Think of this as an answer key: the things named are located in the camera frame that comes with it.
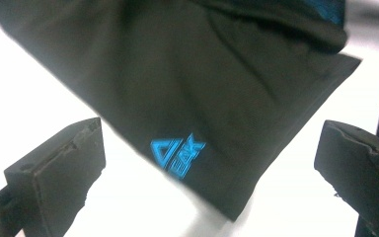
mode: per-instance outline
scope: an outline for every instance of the black fabric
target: black fabric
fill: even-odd
[[[235,220],[359,64],[337,54],[341,28],[299,8],[307,5],[0,0],[0,24],[148,160],[162,167],[155,144],[170,173],[188,158],[178,178]]]

